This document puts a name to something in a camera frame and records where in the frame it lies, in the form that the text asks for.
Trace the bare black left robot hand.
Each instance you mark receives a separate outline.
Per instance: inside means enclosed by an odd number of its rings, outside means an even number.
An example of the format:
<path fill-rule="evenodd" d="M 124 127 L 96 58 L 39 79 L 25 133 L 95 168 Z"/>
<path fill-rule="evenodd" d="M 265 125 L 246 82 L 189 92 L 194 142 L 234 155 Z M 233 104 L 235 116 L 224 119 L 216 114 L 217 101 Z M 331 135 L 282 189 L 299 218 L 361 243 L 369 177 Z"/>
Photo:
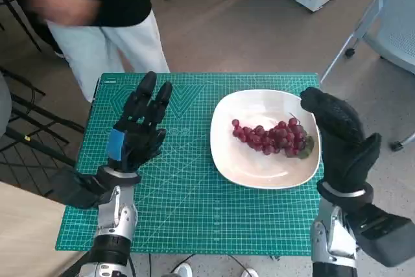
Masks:
<path fill-rule="evenodd" d="M 110 132 L 108 165 L 115 171 L 133 173 L 160 153 L 167 131 L 158 125 L 165 117 L 172 84 L 165 82 L 153 97 L 155 86 L 156 74 L 150 71 L 128 96 L 121 117 Z"/>

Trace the person's right hand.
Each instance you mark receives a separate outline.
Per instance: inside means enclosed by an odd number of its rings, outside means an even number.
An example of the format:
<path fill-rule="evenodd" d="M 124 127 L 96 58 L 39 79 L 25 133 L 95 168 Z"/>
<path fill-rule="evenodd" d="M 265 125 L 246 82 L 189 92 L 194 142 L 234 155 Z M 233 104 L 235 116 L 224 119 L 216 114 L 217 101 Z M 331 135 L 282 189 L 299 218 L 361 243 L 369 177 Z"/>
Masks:
<path fill-rule="evenodd" d="M 84 26 L 94 21 L 99 0 L 28 0 L 29 8 L 42 19 L 64 26 Z"/>

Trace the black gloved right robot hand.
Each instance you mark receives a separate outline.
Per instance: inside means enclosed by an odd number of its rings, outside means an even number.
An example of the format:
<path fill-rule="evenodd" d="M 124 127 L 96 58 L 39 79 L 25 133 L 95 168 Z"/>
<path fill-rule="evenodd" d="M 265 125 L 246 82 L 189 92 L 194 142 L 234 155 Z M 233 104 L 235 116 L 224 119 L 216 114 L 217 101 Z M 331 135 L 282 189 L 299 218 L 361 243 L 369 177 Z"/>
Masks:
<path fill-rule="evenodd" d="M 339 193 L 362 190 L 380 155 L 381 135 L 367 136 L 357 111 L 346 101 L 314 87 L 302 91 L 300 98 L 320 131 L 323 181 Z"/>

